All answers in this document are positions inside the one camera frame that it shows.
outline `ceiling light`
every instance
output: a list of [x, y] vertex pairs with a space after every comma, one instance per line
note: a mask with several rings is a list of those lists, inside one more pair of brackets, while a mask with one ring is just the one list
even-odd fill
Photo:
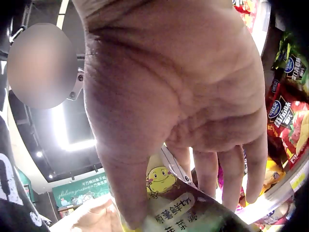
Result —
[[68, 8], [69, 0], [62, 0], [59, 14], [64, 15], [66, 13], [66, 9]]
[[66, 122], [64, 119], [63, 105], [60, 104], [52, 108], [53, 124], [55, 130], [56, 140], [62, 149], [69, 145], [67, 133], [66, 133]]
[[37, 152], [37, 153], [36, 153], [36, 156], [37, 156], [37, 157], [42, 157], [42, 155], [43, 155], [42, 152]]
[[52, 114], [55, 136], [61, 149], [72, 152], [85, 148], [90, 148], [96, 145], [96, 140], [85, 140], [82, 142], [69, 144], [63, 112], [63, 105], [60, 104], [52, 108]]
[[79, 143], [75, 143], [75, 144], [69, 144], [65, 150], [72, 152], [72, 151], [78, 151], [78, 150], [82, 150], [85, 148], [90, 148], [96, 145], [96, 140], [85, 140]]
[[56, 26], [62, 30], [64, 15], [58, 15]]

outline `red snack package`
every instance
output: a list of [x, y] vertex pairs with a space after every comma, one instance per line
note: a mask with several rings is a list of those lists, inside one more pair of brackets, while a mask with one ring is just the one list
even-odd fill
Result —
[[309, 105], [290, 95], [284, 84], [275, 96], [267, 111], [267, 133], [281, 138], [291, 169], [309, 146]]

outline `yellow snack package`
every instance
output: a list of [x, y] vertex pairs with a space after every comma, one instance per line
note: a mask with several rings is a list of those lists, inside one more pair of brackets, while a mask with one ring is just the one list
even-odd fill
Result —
[[282, 180], [285, 174], [285, 171], [280, 166], [278, 166], [277, 163], [272, 160], [272, 158], [268, 157], [266, 163], [264, 183], [260, 192], [260, 196], [264, 194], [268, 189], [270, 189], [272, 185]]
[[252, 231], [236, 214], [199, 191], [164, 145], [150, 157], [145, 189], [149, 211], [141, 228], [130, 230], [118, 211], [124, 232]]

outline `shelf price label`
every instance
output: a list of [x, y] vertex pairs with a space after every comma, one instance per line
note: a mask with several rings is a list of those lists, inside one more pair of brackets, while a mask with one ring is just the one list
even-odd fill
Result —
[[305, 183], [309, 172], [309, 161], [302, 167], [297, 175], [290, 181], [291, 187], [296, 192]]

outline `green store sign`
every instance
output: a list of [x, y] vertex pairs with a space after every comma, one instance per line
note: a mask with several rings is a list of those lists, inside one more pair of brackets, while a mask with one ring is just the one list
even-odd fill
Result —
[[105, 173], [53, 188], [58, 207], [82, 204], [86, 200], [108, 193], [109, 187]]

